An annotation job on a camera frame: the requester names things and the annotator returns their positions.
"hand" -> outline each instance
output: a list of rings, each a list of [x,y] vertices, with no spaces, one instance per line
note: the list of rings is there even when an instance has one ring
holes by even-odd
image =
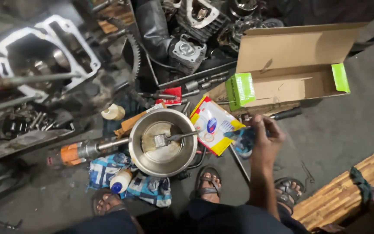
[[[285,134],[272,118],[256,115],[253,118],[256,131],[255,145],[252,149],[251,165],[253,168],[272,173],[275,157],[285,141]]]

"red object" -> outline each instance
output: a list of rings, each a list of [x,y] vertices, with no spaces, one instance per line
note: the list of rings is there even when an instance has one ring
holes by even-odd
[[[175,100],[157,99],[155,104],[165,103],[166,106],[181,105],[181,86],[175,88],[164,89],[162,94],[171,94],[177,96]]]

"blue bottle cap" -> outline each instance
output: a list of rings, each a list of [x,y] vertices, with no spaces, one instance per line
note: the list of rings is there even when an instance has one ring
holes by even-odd
[[[112,194],[118,194],[122,189],[122,184],[120,182],[116,182],[112,185],[111,191]]]

